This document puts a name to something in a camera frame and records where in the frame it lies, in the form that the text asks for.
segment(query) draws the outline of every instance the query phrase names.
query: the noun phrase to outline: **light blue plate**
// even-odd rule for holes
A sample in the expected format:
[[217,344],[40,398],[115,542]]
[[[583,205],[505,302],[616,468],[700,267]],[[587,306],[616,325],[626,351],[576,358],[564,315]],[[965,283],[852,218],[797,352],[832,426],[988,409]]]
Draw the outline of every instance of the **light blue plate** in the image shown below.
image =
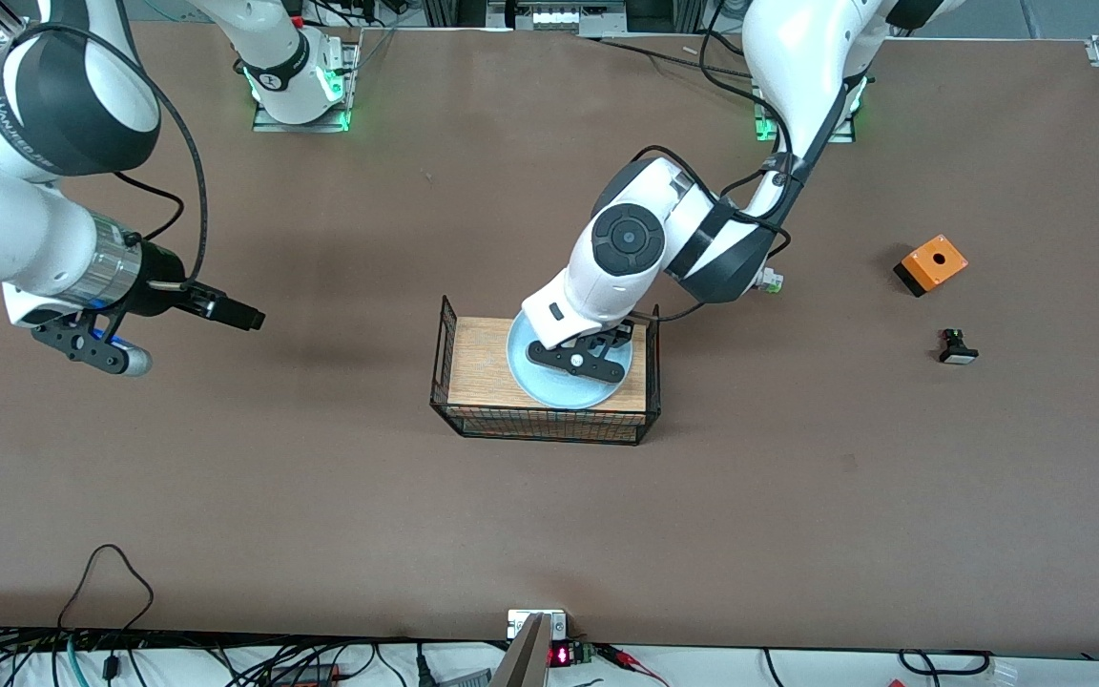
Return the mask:
[[[536,332],[529,324],[529,318],[524,317],[523,312],[517,315],[511,322],[511,330],[507,332],[507,366],[511,369],[511,377],[515,378],[515,383],[524,394],[539,403],[551,409],[589,409],[622,387],[622,383],[606,384],[598,379],[571,377],[566,370],[533,364],[529,359],[529,344],[536,340]],[[630,374],[633,345],[628,341],[622,346],[610,348],[606,359],[622,365],[626,374]]]

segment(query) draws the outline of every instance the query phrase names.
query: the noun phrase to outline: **black wire basket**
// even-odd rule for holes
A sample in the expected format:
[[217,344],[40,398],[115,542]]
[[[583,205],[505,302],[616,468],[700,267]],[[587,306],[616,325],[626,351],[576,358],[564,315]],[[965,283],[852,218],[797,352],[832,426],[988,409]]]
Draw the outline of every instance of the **black wire basket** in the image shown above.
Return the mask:
[[431,407],[457,434],[485,439],[571,441],[580,444],[635,446],[659,418],[659,323],[646,326],[645,405],[642,410],[546,409],[529,406],[449,401],[452,362],[457,343],[457,313],[448,297],[440,308],[440,336],[431,377]]

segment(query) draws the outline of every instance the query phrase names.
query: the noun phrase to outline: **brown table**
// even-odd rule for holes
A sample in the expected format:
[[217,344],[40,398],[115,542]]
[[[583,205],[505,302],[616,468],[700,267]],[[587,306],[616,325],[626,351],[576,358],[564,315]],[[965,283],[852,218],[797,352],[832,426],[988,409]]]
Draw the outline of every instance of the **brown table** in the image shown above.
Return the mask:
[[[206,158],[206,281],[269,319],[134,319],[156,366],[114,379],[0,303],[0,625],[52,623],[112,540],[156,587],[148,627],[480,639],[563,606],[611,642],[1099,652],[1080,44],[886,45],[859,143],[791,214],[785,290],[664,326],[664,414],[628,448],[454,436],[428,408],[440,296],[515,313],[642,145],[715,187],[746,174],[767,151],[746,104],[570,36],[410,32],[349,134],[249,134],[213,26],[136,34]],[[140,176],[195,199],[166,126]],[[169,211],[110,177],[68,190],[144,229]],[[912,299],[890,268],[941,232],[972,265]],[[689,301],[667,279],[651,300]],[[976,365],[934,361],[946,326]],[[140,602],[107,562],[70,620]]]

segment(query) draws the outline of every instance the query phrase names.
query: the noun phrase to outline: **robotic arm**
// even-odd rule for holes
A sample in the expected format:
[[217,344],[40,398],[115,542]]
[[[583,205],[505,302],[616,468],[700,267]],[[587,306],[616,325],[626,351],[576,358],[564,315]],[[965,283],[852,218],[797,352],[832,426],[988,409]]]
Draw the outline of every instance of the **robotic arm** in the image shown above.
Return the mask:
[[752,81],[784,130],[744,212],[667,159],[626,165],[601,192],[567,268],[524,300],[553,348],[619,325],[667,273],[699,303],[771,286],[776,231],[834,126],[850,112],[889,26],[919,27],[964,0],[754,0],[742,37]]
[[[247,64],[271,117],[301,123],[341,99],[324,90],[330,40],[297,31],[278,0],[201,0]],[[40,21],[108,40],[138,64],[121,0],[40,0]],[[12,324],[69,359],[141,375],[146,351],[116,337],[126,313],[178,308],[243,330],[265,315],[189,281],[176,254],[65,199],[62,177],[116,173],[148,159],[160,113],[148,85],[119,56],[69,32],[0,48],[0,282]],[[182,284],[171,290],[174,284]],[[103,330],[100,317],[108,318]]]

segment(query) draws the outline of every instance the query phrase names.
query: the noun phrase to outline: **orange cube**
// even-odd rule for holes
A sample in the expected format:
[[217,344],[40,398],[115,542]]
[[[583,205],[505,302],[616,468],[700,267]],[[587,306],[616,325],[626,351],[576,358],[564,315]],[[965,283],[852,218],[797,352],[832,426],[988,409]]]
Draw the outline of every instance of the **orange cube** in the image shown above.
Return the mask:
[[892,268],[892,274],[898,275],[917,298],[947,281],[968,264],[956,246],[940,234],[903,257]]

